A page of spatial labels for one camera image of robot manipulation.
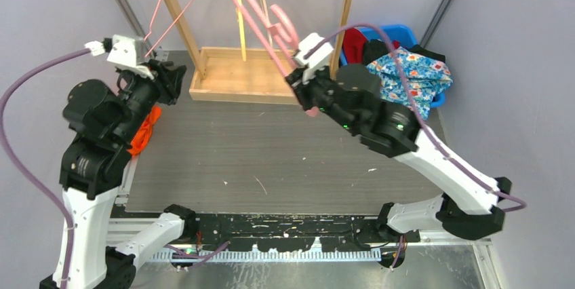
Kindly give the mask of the red pleated skirt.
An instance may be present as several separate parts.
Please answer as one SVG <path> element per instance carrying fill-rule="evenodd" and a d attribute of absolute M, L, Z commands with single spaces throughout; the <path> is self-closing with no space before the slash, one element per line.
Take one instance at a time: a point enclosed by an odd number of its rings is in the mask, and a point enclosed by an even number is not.
<path fill-rule="evenodd" d="M 357 28 L 344 32 L 342 52 L 348 64 L 368 65 L 389 53 L 385 42 L 380 39 L 368 40 Z"/>

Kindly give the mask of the pink plastic hanger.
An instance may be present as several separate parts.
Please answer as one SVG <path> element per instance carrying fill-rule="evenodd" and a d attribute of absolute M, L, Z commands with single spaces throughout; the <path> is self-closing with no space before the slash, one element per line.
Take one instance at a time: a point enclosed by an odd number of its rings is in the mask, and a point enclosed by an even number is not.
<path fill-rule="evenodd" d="M 264 16 L 258 0 L 232 0 L 236 11 L 243 14 L 244 26 L 249 26 L 261 42 L 260 48 L 247 47 L 247 60 L 241 58 L 239 47 L 203 47 L 201 57 L 205 72 L 194 77 L 189 88 L 191 98 L 215 102 L 258 104 L 291 104 L 298 101 L 285 82 L 296 67 L 294 51 L 298 49 L 298 34 L 277 5 Z"/>

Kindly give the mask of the blue floral skirt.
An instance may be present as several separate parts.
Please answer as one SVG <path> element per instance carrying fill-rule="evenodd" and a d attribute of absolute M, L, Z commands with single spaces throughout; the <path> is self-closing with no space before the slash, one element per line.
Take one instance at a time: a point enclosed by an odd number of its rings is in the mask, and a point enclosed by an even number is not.
<path fill-rule="evenodd" d="M 401 63 L 408 89 L 405 89 L 401 82 L 393 57 L 387 54 L 367 64 L 368 71 L 380 78 L 380 97 L 411 107 L 408 96 L 412 96 L 420 116 L 427 119 L 433 99 L 453 84 L 452 74 L 448 66 L 440 60 L 403 47 L 396 49 L 394 53 Z"/>

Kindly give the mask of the pink wire hanger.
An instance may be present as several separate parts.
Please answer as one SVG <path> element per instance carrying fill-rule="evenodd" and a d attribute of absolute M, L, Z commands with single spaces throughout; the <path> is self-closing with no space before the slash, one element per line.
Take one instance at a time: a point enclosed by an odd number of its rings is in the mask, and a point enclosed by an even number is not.
<path fill-rule="evenodd" d="M 146 56 L 150 56 L 152 54 L 152 52 L 157 47 L 159 47 L 160 43 L 167 36 L 167 34 L 174 27 L 176 27 L 178 32 L 179 32 L 180 38 L 183 41 L 190 57 L 192 58 L 192 60 L 194 62 L 198 61 L 199 55 L 200 55 L 199 48 L 198 48 L 197 42 L 195 40 L 195 37 L 191 31 L 191 28 L 190 28 L 186 18 L 184 17 L 185 11 L 191 6 L 193 1 L 194 0 L 189 0 L 189 2 L 184 7 L 182 7 L 180 5 L 179 0 L 157 0 L 157 3 L 155 5 L 154 11 L 153 11 L 152 18 L 148 24 L 148 33 L 144 36 L 144 40 L 148 40 L 148 38 L 153 33 L 153 26 L 154 26 L 160 5 L 162 3 L 165 4 L 165 6 L 168 10 L 168 13 L 172 17 L 172 22 L 166 28 L 166 30 L 161 34 L 161 36 L 158 38 L 158 40 L 156 40 L 156 42 L 154 42 L 154 44 L 152 44 L 150 46 L 150 49 L 146 53 Z"/>

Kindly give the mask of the cream plastic hanger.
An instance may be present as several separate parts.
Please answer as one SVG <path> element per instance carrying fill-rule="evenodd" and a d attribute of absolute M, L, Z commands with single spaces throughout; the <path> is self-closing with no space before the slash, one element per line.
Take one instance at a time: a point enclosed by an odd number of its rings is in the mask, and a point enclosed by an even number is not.
<path fill-rule="evenodd" d="M 242 0 L 237 0 L 237 3 L 242 4 Z M 247 48 L 246 48 L 246 43 L 245 43 L 245 27 L 244 27 L 243 14 L 239 8 L 237 8 L 237 21 L 238 21 L 238 28 L 239 28 L 241 58 L 242 58 L 242 61 L 245 62 L 247 60 Z"/>

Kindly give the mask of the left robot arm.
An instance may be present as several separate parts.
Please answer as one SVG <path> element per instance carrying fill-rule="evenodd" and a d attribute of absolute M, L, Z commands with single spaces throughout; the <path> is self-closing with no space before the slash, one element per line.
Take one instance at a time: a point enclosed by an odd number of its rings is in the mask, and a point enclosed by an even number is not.
<path fill-rule="evenodd" d="M 137 270 L 164 246 L 197 238 L 193 210 L 172 204 L 147 228 L 116 246 L 106 242 L 114 202 L 132 156 L 133 138 L 156 104 L 180 96 L 184 65 L 149 60 L 152 78 L 119 69 L 118 92 L 98 79 L 77 84 L 63 110 L 76 135 L 64 152 L 60 184 L 75 234 L 72 256 L 61 256 L 41 288 L 129 288 Z"/>

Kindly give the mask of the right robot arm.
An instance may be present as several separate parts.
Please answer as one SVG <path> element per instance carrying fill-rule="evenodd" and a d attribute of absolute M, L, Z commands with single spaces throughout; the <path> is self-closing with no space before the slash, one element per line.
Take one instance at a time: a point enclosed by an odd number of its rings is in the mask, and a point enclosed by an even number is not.
<path fill-rule="evenodd" d="M 340 81 L 328 67 L 305 81 L 304 69 L 293 70 L 285 82 L 304 110 L 319 109 L 369 150 L 403 163 L 441 189 L 432 199 L 382 206 L 375 228 L 385 242 L 406 233 L 442 229 L 467 240 L 502 230 L 505 212 L 498 203 L 511 190 L 505 177 L 492 178 L 468 163 L 453 164 L 454 152 L 421 126 L 412 110 L 384 100 L 381 80 L 361 64 L 341 68 Z"/>

